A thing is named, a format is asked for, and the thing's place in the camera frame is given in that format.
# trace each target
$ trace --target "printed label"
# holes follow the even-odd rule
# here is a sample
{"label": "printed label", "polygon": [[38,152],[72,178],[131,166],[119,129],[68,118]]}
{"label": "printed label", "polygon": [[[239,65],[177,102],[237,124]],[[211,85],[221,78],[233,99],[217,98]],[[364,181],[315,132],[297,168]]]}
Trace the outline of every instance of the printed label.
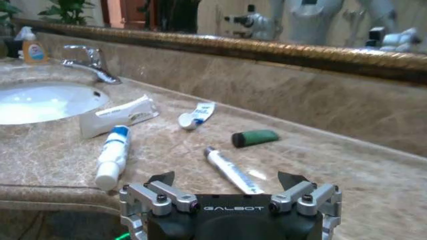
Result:
{"label": "printed label", "polygon": [[37,44],[30,44],[28,47],[28,54],[33,60],[41,60],[45,57],[41,47]]}

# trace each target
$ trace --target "white sink basin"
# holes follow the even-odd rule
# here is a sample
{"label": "white sink basin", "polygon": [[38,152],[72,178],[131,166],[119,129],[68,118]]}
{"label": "white sink basin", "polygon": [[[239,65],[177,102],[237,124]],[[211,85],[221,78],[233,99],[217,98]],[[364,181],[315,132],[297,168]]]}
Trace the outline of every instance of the white sink basin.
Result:
{"label": "white sink basin", "polygon": [[30,124],[83,114],[108,102],[96,88],[69,82],[32,82],[0,88],[0,125]]}

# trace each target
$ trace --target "gold mirror frame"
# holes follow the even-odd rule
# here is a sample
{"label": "gold mirror frame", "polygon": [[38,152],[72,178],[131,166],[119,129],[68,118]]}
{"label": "gold mirror frame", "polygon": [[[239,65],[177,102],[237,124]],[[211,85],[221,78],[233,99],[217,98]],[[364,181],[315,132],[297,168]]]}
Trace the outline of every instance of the gold mirror frame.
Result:
{"label": "gold mirror frame", "polygon": [[427,84],[427,55],[379,50],[287,44],[211,35],[67,25],[16,18],[38,32],[144,47],[235,57],[320,70]]}

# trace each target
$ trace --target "toothpaste tube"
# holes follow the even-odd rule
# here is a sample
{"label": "toothpaste tube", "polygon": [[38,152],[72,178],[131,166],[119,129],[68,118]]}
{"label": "toothpaste tube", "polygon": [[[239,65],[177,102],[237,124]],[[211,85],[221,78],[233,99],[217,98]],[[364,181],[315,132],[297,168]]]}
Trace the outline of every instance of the toothpaste tube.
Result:
{"label": "toothpaste tube", "polygon": [[215,102],[197,103],[196,109],[192,113],[183,113],[177,118],[179,126],[185,130],[195,130],[208,118],[212,116],[215,110]]}
{"label": "toothpaste tube", "polygon": [[96,163],[96,186],[112,190],[117,185],[119,175],[127,165],[131,144],[131,129],[127,126],[115,126],[107,137]]}
{"label": "toothpaste tube", "polygon": [[109,132],[113,126],[131,126],[159,116],[153,100],[147,95],[132,102],[97,112],[80,115],[79,124],[81,136],[92,138]]}
{"label": "toothpaste tube", "polygon": [[236,187],[244,192],[244,194],[255,195],[263,194],[264,191],[252,182],[248,176],[240,171],[237,166],[227,159],[220,151],[208,146],[204,150],[204,156],[207,161],[217,168],[227,179],[236,185]]}

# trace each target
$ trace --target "marble backsplash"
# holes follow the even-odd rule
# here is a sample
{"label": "marble backsplash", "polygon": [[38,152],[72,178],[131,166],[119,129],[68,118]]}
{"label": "marble backsplash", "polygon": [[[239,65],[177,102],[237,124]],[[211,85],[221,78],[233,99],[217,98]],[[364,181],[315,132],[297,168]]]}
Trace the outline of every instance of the marble backsplash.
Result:
{"label": "marble backsplash", "polygon": [[103,50],[112,74],[427,156],[427,89],[237,58],[38,33],[54,59]]}

